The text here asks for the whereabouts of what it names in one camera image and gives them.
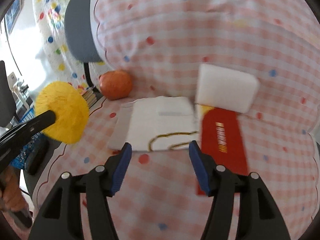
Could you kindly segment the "person's left hand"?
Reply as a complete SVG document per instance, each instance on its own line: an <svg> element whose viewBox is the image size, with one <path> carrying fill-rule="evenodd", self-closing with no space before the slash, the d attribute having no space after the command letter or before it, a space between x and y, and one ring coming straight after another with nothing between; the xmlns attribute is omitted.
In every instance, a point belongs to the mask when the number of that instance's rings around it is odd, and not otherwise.
<svg viewBox="0 0 320 240"><path fill-rule="evenodd" d="M28 203L22 196L17 176L11 166L4 171L5 189L1 191L1 211L18 212L27 209Z"/></svg>

